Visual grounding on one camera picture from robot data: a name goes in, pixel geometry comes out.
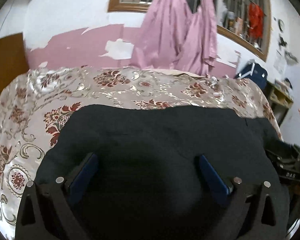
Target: bedspread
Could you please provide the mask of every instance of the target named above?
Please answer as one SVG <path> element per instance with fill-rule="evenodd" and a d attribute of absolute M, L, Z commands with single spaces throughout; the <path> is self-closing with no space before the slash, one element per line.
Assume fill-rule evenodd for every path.
<path fill-rule="evenodd" d="M 91 104 L 231 108 L 241 117 L 267 117 L 281 137 L 268 101 L 247 79 L 172 76 L 133 67 L 30 70 L 0 95 L 0 231 L 6 238 L 14 237 L 23 190 L 34 180 L 45 153 L 56 144 L 73 112 Z"/>

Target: black fabric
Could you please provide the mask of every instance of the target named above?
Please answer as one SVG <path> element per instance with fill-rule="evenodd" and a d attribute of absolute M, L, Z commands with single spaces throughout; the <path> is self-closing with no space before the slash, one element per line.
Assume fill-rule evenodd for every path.
<path fill-rule="evenodd" d="M 289 195 L 263 150 L 271 136 L 277 135 L 268 120 L 240 118 L 230 109 L 91 105 L 71 116 L 35 181 L 66 177 L 87 153 L 95 152 L 98 174 L 74 209 L 94 237 L 202 239 L 223 213 L 197 167 L 204 154 L 219 162 L 227 176 L 271 182 L 277 223 L 285 228 Z"/>

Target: screw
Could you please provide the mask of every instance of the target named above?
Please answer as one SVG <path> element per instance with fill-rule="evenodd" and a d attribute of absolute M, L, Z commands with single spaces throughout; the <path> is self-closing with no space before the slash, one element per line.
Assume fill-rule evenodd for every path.
<path fill-rule="evenodd" d="M 271 184 L 270 184 L 269 181 L 265 181 L 265 182 L 263 183 L 263 185 L 265 185 L 266 187 L 270 187 L 270 186 L 271 186 Z"/>
<path fill-rule="evenodd" d="M 34 184 L 34 183 L 33 183 L 33 180 L 29 180 L 29 181 L 27 182 L 26 186 L 27 186 L 27 187 L 32 187 L 33 184 Z"/>
<path fill-rule="evenodd" d="M 238 177 L 234 177 L 233 181 L 236 183 L 236 184 L 241 184 L 242 183 L 242 179 L 238 178 Z"/>
<path fill-rule="evenodd" d="M 62 183 L 65 179 L 63 177 L 58 177 L 56 183 Z"/>

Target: floral bedspread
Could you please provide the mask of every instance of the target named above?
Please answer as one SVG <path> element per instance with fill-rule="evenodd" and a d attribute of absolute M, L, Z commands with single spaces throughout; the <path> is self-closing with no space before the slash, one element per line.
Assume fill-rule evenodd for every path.
<path fill-rule="evenodd" d="M 0 95 L 0 231 L 7 239 L 14 238 L 26 183 L 34 180 L 45 153 L 56 144 L 73 112 L 91 104 L 231 108 L 242 117 L 267 117 L 281 136 L 268 101 L 250 80 L 171 76 L 133 67 L 30 70 Z"/>

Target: wooden window frame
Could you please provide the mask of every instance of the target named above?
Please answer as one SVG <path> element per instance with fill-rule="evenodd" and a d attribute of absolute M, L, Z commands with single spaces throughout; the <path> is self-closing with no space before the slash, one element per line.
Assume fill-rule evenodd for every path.
<path fill-rule="evenodd" d="M 253 54 L 258 56 L 263 61 L 266 61 L 268 52 L 269 52 L 269 44 L 270 44 L 270 31 L 271 31 L 271 4 L 270 0 L 264 0 L 265 5 L 265 14 L 268 15 L 266 17 L 266 21 L 264 24 L 263 30 L 263 47 L 264 51 L 260 51 L 256 49 L 252 44 L 240 38 L 233 32 L 228 29 L 217 26 L 217 31 L 220 35 L 229 38 L 230 40 L 236 42 L 237 44 L 243 46 L 247 50 L 251 51 Z M 147 12 L 149 8 L 149 4 L 138 4 L 138 3 L 121 3 L 120 0 L 109 0 L 108 12 Z"/>

